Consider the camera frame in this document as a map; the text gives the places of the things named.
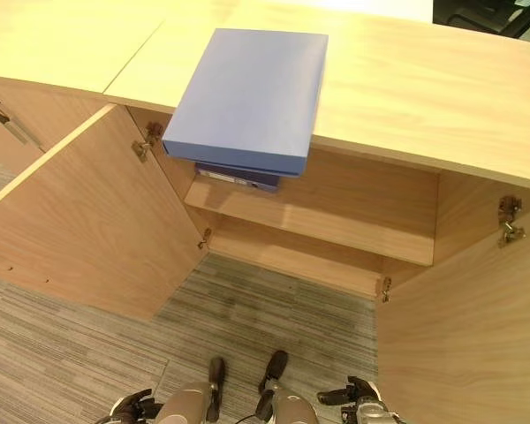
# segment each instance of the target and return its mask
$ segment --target metal hinge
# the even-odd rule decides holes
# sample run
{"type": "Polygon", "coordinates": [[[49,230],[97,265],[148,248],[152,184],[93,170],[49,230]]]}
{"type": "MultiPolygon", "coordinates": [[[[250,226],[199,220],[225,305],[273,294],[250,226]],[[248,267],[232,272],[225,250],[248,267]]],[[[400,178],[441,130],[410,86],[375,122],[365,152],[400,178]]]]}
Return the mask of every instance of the metal hinge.
{"type": "Polygon", "coordinates": [[[132,143],[132,150],[142,163],[148,159],[148,151],[161,139],[164,130],[163,126],[158,122],[150,122],[146,126],[146,129],[148,130],[148,134],[144,142],[139,143],[137,140],[134,140],[132,143]]]}
{"type": "Polygon", "coordinates": [[[381,289],[382,303],[387,303],[389,301],[391,284],[392,284],[392,279],[389,276],[386,276],[382,280],[382,289],[381,289]]]}
{"type": "Polygon", "coordinates": [[[524,228],[513,224],[516,214],[522,209],[522,200],[515,196],[504,196],[498,203],[498,224],[503,233],[498,240],[499,247],[526,237],[524,228]]]}
{"type": "Polygon", "coordinates": [[[208,244],[208,241],[210,240],[210,236],[211,235],[212,235],[212,230],[211,229],[207,228],[206,230],[204,230],[204,234],[202,235],[202,240],[198,244],[198,248],[199,249],[202,249],[204,247],[204,245],[208,244]]]}

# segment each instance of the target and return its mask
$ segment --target cabinet door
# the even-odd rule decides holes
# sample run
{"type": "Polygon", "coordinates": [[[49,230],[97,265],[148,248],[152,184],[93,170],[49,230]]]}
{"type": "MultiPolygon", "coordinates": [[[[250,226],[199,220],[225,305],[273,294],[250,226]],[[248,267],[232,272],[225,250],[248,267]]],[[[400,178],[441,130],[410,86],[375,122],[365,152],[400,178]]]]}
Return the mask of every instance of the cabinet door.
{"type": "Polygon", "coordinates": [[[22,142],[0,122],[0,164],[7,170],[20,173],[41,155],[36,145],[22,142]]]}
{"type": "Polygon", "coordinates": [[[60,90],[0,79],[0,112],[47,151],[106,104],[100,99],[60,90]]]}
{"type": "Polygon", "coordinates": [[[516,224],[378,305],[382,397],[408,422],[530,422],[530,213],[516,224]]]}
{"type": "Polygon", "coordinates": [[[106,105],[0,192],[0,277],[151,317],[206,254],[127,110],[106,105]]]}

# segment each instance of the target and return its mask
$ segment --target blue binder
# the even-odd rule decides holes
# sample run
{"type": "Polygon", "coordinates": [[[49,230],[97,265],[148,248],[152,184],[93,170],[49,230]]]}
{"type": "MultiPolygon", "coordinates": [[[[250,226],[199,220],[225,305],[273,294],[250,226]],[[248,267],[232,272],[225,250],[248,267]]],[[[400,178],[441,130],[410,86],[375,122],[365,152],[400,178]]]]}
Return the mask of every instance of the blue binder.
{"type": "Polygon", "coordinates": [[[163,135],[169,155],[300,175],[328,36],[217,29],[163,135]]]}

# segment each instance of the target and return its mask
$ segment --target desk surface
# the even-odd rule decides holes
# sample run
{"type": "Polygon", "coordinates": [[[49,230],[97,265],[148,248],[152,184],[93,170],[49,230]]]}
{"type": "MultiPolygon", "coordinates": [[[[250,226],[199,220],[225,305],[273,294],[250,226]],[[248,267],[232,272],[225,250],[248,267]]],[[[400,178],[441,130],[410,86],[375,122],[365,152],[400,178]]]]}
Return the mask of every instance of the desk surface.
{"type": "Polygon", "coordinates": [[[105,94],[172,110],[215,27],[329,34],[314,142],[530,187],[530,43],[240,2],[169,16],[105,94]]]}
{"type": "Polygon", "coordinates": [[[314,143],[530,187],[528,42],[277,0],[101,3],[0,2],[0,76],[171,111],[216,27],[329,34],[314,143]]]}

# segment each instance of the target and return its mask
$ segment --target cabinet handle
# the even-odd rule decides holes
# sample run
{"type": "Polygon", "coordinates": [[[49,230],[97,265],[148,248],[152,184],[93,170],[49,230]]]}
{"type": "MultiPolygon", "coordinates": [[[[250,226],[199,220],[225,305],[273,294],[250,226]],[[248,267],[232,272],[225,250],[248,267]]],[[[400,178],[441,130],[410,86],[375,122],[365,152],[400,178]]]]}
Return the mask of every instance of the cabinet handle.
{"type": "Polygon", "coordinates": [[[28,142],[35,144],[43,153],[42,145],[39,141],[29,135],[23,128],[21,128],[15,121],[12,121],[5,114],[0,113],[0,124],[2,124],[14,137],[16,137],[22,144],[28,142]]]}
{"type": "Polygon", "coordinates": [[[0,124],[2,124],[2,125],[6,125],[7,122],[10,122],[10,119],[9,119],[7,116],[2,115],[2,114],[0,113],[0,124]]]}

